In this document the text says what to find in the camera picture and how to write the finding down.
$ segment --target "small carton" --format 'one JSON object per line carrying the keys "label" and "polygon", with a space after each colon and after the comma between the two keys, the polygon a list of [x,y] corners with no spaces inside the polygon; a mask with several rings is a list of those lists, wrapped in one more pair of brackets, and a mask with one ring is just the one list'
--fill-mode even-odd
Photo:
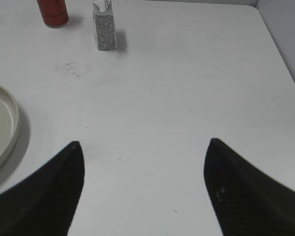
{"label": "small carton", "polygon": [[93,2],[93,22],[97,49],[108,50],[117,48],[111,0],[96,0]]}

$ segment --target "red can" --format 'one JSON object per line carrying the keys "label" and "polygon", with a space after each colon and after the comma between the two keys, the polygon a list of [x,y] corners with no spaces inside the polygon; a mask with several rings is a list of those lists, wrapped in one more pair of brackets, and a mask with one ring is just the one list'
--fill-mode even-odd
{"label": "red can", "polygon": [[68,20],[68,12],[64,0],[37,0],[44,23],[49,27],[61,27]]}

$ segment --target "white table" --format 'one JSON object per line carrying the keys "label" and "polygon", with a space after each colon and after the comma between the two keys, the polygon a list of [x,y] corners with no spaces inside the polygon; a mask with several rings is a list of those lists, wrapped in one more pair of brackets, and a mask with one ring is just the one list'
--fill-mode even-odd
{"label": "white table", "polygon": [[43,25],[0,0],[0,84],[22,109],[0,192],[72,140],[85,185],[69,236],[221,235],[203,178],[212,137],[295,190],[295,85],[249,6],[115,0],[119,49],[96,50],[92,4]]}

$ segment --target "plate rim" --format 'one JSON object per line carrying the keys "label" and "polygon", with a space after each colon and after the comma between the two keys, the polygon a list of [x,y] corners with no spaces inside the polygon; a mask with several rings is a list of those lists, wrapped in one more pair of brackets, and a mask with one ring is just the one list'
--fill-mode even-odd
{"label": "plate rim", "polygon": [[1,166],[5,162],[5,160],[8,158],[12,150],[14,149],[14,146],[18,139],[19,132],[20,132],[20,111],[19,111],[19,106],[17,104],[17,101],[12,95],[12,93],[10,93],[9,90],[7,90],[1,85],[0,85],[0,89],[2,89],[11,98],[13,102],[13,106],[15,107],[15,111],[16,111],[15,120],[13,122],[13,133],[4,151],[0,154],[0,166]]}

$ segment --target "ceramic plate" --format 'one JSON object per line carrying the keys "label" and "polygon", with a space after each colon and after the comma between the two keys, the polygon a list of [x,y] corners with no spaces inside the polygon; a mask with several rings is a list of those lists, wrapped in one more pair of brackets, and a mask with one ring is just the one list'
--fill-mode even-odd
{"label": "ceramic plate", "polygon": [[20,130],[19,108],[12,94],[0,86],[0,165],[13,150]]}

